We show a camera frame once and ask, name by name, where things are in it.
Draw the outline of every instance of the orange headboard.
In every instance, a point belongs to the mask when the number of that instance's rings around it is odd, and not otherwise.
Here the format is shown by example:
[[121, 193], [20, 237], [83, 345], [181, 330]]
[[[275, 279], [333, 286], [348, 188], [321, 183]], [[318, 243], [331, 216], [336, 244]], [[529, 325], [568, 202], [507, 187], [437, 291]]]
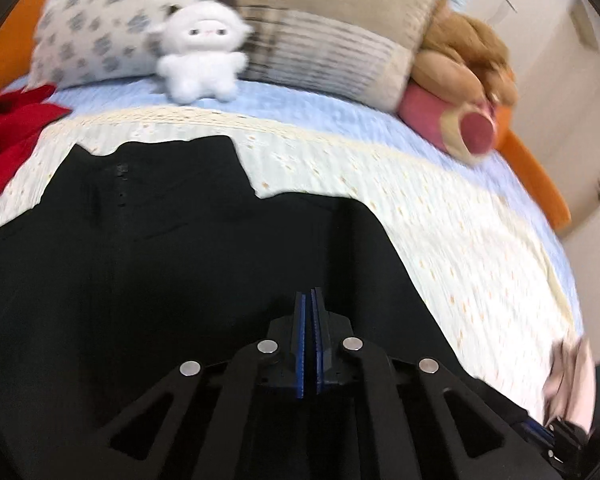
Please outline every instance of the orange headboard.
[[19, 0], [0, 27], [0, 89], [29, 71], [33, 34], [45, 0]]

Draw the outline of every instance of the black garment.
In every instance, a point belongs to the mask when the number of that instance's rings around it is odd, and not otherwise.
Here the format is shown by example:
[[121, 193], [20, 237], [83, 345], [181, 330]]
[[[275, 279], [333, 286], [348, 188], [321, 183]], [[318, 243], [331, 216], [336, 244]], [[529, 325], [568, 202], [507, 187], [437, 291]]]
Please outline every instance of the black garment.
[[266, 335], [297, 290], [396, 358], [455, 354], [376, 217], [351, 199], [254, 194], [231, 140], [74, 147], [0, 229], [0, 446], [23, 478], [174, 366]]

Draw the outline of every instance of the brown stuffed animal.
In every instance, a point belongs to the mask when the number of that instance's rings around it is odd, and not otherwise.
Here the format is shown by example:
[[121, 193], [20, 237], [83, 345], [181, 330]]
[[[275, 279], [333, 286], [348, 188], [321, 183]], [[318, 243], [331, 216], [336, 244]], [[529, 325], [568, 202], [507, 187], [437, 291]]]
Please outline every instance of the brown stuffed animal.
[[509, 74], [509, 49], [493, 29], [439, 0], [414, 60], [414, 81], [453, 104], [478, 103], [487, 97], [513, 106], [518, 92]]

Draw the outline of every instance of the white blanket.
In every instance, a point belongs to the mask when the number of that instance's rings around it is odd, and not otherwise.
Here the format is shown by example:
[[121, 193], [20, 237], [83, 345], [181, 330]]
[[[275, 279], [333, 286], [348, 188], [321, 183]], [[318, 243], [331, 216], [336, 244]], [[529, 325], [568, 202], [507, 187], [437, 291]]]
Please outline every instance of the white blanket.
[[365, 203], [462, 366], [542, 420], [552, 343], [574, 339], [570, 306], [555, 271], [535, 231], [497, 195], [425, 160], [200, 108], [119, 110], [46, 128], [0, 197], [0, 225], [40, 201], [76, 142], [107, 155], [129, 140], [209, 135], [234, 140], [260, 197], [299, 190]]

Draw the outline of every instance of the pink cylindrical cushion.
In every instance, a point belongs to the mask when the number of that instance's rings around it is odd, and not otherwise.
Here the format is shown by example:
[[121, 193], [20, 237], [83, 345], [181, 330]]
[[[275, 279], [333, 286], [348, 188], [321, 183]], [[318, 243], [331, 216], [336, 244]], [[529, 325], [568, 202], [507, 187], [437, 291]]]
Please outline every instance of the pink cylindrical cushion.
[[412, 80], [404, 91], [398, 115], [439, 150], [467, 164], [479, 162], [495, 142], [496, 128], [488, 103], [455, 106]]

